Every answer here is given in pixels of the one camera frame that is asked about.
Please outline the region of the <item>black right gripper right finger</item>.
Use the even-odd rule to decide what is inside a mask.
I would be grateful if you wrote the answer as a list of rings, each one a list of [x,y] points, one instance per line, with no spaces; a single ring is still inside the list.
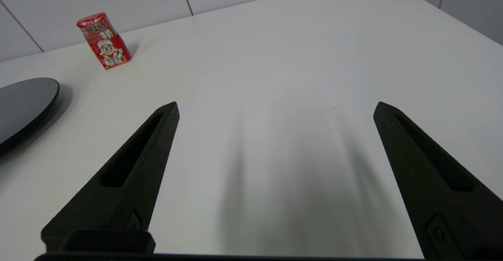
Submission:
[[[424,258],[501,261],[502,200],[398,108],[373,119]]]

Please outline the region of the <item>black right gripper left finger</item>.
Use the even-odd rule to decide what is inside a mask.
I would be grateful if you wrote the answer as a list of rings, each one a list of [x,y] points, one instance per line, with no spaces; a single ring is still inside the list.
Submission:
[[[46,250],[77,230],[149,228],[180,114],[158,108],[41,231]]]

